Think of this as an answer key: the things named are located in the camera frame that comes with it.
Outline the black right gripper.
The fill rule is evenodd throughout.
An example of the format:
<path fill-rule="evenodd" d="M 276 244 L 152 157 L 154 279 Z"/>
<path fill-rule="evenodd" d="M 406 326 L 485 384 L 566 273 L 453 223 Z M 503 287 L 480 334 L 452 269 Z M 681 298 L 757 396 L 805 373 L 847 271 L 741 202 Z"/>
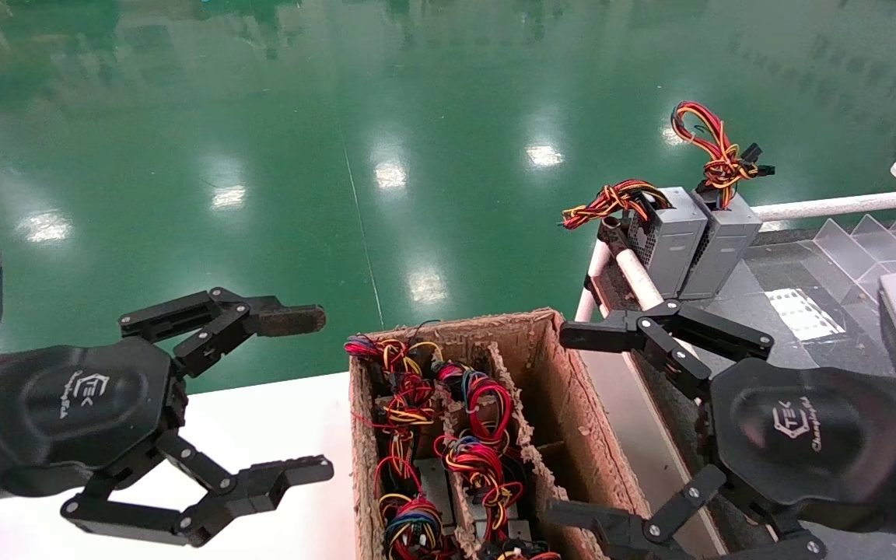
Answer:
<path fill-rule="evenodd" d="M 782 508 L 762 521 L 775 542 L 726 559 L 824 559 L 826 545 L 790 508 L 896 510 L 892 376 L 768 364 L 772 336 L 676 300 L 612 310 L 601 322 L 566 321 L 559 344 L 642 355 L 679 393 L 711 408 L 712 464 L 651 519 L 583 501 L 548 501 L 545 520 L 593 533 L 608 558 L 692 558 L 676 532 L 717 496 L 743 510 Z M 712 376 L 694 348 L 736 364 Z"/>

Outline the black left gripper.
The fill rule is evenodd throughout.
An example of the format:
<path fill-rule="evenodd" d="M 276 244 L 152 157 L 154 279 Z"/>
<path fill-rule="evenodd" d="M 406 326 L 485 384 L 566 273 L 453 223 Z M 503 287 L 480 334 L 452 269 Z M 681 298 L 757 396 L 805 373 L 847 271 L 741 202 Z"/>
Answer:
<path fill-rule="evenodd" d="M 320 332 L 320 305 L 215 287 L 120 319 L 110 346 L 54 346 L 0 355 L 0 499 L 39 499 L 86 486 L 61 517 L 86 533 L 200 548 L 242 516 L 271 513 L 285 493 L 334 477 L 324 455 L 230 474 L 176 431 L 186 376 L 196 378 L 251 337 Z M 172 358 L 150 343 L 182 337 Z M 160 462 L 205 489 L 184 511 L 111 500 Z"/>

